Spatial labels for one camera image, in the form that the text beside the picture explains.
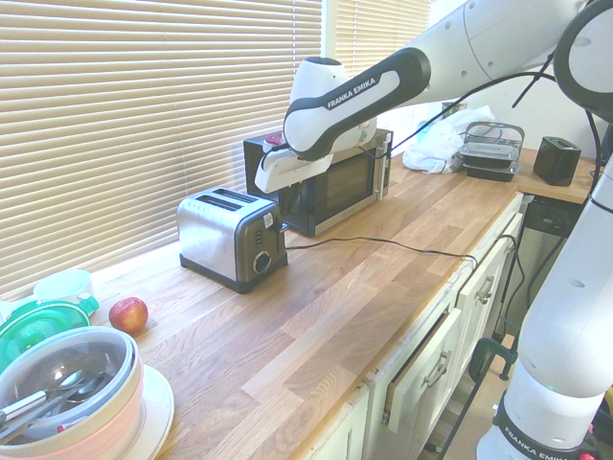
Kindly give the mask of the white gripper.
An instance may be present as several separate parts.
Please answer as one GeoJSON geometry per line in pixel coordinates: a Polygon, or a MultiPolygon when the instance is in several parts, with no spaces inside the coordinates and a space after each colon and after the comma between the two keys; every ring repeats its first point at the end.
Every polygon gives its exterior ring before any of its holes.
{"type": "Polygon", "coordinates": [[[324,173],[332,158],[331,153],[318,160],[307,161],[291,149],[270,151],[256,169],[255,185],[267,194],[284,188],[281,191],[281,214],[286,219],[301,196],[301,182],[324,173]]]}

